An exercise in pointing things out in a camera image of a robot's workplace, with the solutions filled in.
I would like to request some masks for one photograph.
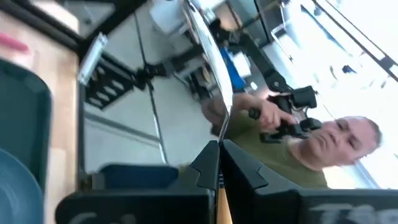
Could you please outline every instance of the wooden surface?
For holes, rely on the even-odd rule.
[[[43,9],[68,27],[78,30],[77,19],[55,3],[43,1]],[[76,186],[77,145],[77,56],[46,36],[0,11],[0,32],[28,45],[18,52],[0,45],[0,58],[14,62],[38,75],[50,88],[53,98],[52,131],[45,191],[45,223],[55,223],[58,202]]]

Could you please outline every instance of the man's hand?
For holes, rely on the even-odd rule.
[[[276,104],[268,100],[262,100],[257,108],[261,110],[261,115],[258,120],[261,129],[276,129],[280,126],[281,120],[289,124],[297,124],[293,115],[282,111]]]

